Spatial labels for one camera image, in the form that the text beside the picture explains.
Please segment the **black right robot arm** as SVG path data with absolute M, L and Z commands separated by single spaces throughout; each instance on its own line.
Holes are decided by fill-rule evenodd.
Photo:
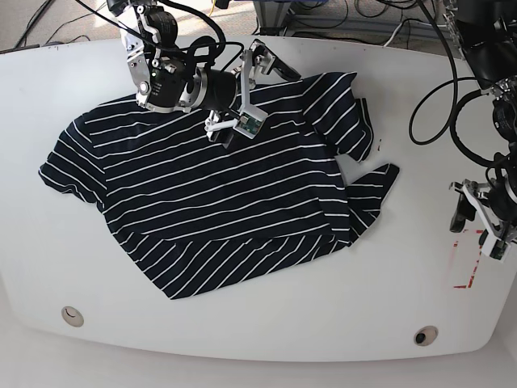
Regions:
M 235 70 L 215 69 L 216 59 L 230 46 L 222 29 L 206 14 L 170 1 L 110 1 L 127 53 L 137 105 L 156 113 L 208 112 L 204 124 L 210 142 L 229 147 L 236 135 L 255 138 L 267 113 L 252 103 L 250 94 L 260 74 L 276 72 L 288 82 L 300 74 L 261 40 L 250 47 L 237 43 Z M 186 48 L 176 44 L 179 26 L 169 8 L 202 19 L 214 32 Z

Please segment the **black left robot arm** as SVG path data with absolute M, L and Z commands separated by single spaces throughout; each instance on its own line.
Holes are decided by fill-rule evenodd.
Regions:
M 479 217 L 485 227 L 479 244 L 484 255 L 500 260 L 516 241 L 516 3 L 514 1 L 446 1 L 444 15 L 451 36 L 469 65 L 478 89 L 456 104 L 449 131 L 456 148 L 485 168 L 484 183 L 464 180 L 452 186 L 460 197 L 450 230 L 460 233 Z M 491 94 L 492 121 L 507 141 L 507 154 L 485 159 L 469 150 L 456 131 L 461 110 Z

